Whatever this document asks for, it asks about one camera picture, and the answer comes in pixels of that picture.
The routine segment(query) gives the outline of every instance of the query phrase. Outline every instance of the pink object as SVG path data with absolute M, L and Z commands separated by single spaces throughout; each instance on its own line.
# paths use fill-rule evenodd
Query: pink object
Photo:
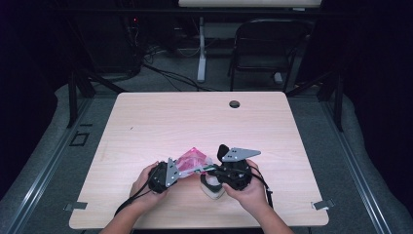
M 180 177 L 190 176 L 193 173 L 204 172 L 204 167 L 212 165 L 212 160 L 197 148 L 193 147 L 188 152 L 180 156 L 176 162 L 176 167 L 181 172 Z

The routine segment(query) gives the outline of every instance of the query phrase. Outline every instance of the office chair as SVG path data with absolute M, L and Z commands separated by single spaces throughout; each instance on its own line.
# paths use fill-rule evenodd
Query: office chair
M 297 48 L 311 34 L 312 25 L 294 19 L 253 19 L 237 30 L 228 76 L 234 90 L 236 70 L 240 72 L 285 73 L 282 91 L 288 85 Z

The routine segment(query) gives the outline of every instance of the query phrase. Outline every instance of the wooden table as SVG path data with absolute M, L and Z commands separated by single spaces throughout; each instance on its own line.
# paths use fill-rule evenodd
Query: wooden table
M 236 100 L 240 107 L 232 108 Z M 306 151 L 284 93 L 124 93 L 115 102 L 70 226 L 102 228 L 129 196 L 131 184 L 147 165 L 177 159 L 192 147 L 214 163 L 220 144 L 256 149 L 252 160 L 274 191 L 274 208 L 290 226 L 328 222 Z M 224 194 L 211 200 L 198 175 L 183 178 L 167 199 L 135 228 L 256 227 L 239 203 Z

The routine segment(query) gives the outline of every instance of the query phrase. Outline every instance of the wire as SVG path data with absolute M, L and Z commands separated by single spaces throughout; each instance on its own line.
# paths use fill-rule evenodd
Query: wire
M 125 207 L 127 207 L 128 205 L 130 205 L 134 200 L 136 200 L 137 198 L 140 198 L 141 196 L 146 195 L 146 194 L 148 194 L 150 191 L 152 191 L 152 190 L 149 190 L 149 191 L 145 192 L 144 194 L 141 194 L 141 195 L 140 195 L 140 193 L 141 193 L 141 192 L 143 191 L 143 189 L 148 185 L 149 181 L 152 179 L 153 175 L 154 175 L 158 170 L 159 170 L 159 168 L 156 167 L 155 172 L 153 172 L 153 173 L 148 177 L 148 180 L 146 180 L 146 182 L 143 184 L 143 186 L 142 186 L 136 193 L 134 193 L 132 196 L 130 196 L 130 198 L 129 198 L 128 200 L 126 200 L 121 206 L 119 206 L 118 210 L 116 210 L 116 212 L 115 212 L 115 216 L 116 216 L 121 210 L 123 210 Z

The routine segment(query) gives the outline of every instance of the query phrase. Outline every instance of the silver metal plate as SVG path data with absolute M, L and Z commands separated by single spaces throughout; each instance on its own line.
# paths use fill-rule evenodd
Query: silver metal plate
M 231 148 L 228 153 L 222 157 L 222 162 L 238 162 L 242 159 L 250 158 L 256 155 L 261 154 L 261 151 L 253 149 L 242 149 L 242 148 Z

